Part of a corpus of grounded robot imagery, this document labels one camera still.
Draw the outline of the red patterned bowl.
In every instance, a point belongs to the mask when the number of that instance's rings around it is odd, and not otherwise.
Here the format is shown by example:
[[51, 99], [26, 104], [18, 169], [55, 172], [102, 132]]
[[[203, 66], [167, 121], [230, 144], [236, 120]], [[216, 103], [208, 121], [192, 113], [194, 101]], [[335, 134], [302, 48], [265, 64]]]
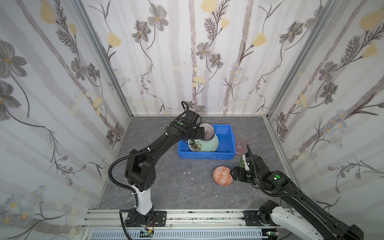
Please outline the red patterned bowl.
[[201, 128], [204, 128], [204, 134], [201, 137], [203, 141], [210, 141], [215, 136], [215, 128], [208, 123], [204, 123], [200, 125]]

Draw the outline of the light green ceramic plate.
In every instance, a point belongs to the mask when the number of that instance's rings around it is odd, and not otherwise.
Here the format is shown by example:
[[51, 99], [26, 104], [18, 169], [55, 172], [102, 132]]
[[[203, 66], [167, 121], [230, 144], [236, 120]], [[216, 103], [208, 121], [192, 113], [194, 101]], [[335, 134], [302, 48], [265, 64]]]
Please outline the light green ceramic plate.
[[214, 135], [209, 141], [188, 140], [188, 146], [193, 152], [215, 152], [219, 148], [219, 138]]

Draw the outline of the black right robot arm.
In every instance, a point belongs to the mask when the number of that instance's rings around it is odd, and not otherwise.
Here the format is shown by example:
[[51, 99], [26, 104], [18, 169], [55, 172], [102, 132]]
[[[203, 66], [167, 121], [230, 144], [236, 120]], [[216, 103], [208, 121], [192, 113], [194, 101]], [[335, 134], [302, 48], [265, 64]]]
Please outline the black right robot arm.
[[356, 225], [347, 225], [306, 196], [284, 173], [270, 171], [262, 159], [247, 159], [249, 167], [234, 167], [230, 174], [235, 181], [258, 187], [265, 195], [279, 198], [296, 210], [301, 218], [268, 200], [254, 214], [245, 212], [247, 225], [281, 226], [302, 239], [362, 240], [364, 232]]

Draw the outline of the green transparent plastic cup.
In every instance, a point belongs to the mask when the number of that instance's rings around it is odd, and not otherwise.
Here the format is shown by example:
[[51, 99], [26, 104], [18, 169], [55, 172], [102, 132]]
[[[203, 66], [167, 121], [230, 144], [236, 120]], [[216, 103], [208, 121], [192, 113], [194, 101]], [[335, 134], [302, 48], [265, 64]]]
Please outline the green transparent plastic cup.
[[242, 155], [242, 156], [241, 156], [241, 159], [240, 159], [240, 166], [241, 166], [241, 167], [245, 167], [245, 166], [246, 166], [246, 157], [245, 157], [245, 155]]

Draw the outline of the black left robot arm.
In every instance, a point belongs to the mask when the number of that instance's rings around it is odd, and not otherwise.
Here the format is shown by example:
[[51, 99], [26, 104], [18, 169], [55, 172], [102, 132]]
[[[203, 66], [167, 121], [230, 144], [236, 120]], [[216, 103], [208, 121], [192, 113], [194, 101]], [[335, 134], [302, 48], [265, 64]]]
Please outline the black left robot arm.
[[132, 150], [127, 160], [125, 177], [135, 190], [135, 217], [140, 225], [148, 225], [153, 219], [154, 206], [151, 201], [151, 187], [156, 180], [156, 164], [159, 159], [181, 140], [197, 140], [205, 136], [200, 127], [201, 116], [185, 110], [175, 118], [165, 132], [140, 151]]

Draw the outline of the pink transparent plastic cup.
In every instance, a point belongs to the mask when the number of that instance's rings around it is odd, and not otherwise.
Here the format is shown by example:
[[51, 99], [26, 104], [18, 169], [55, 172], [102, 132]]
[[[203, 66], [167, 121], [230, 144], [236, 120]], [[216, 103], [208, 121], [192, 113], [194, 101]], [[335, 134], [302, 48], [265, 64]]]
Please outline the pink transparent plastic cup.
[[248, 140], [245, 138], [237, 138], [236, 139], [236, 144], [235, 144], [235, 149], [236, 153], [238, 155], [243, 155], [248, 151], [247, 145], [248, 145]]

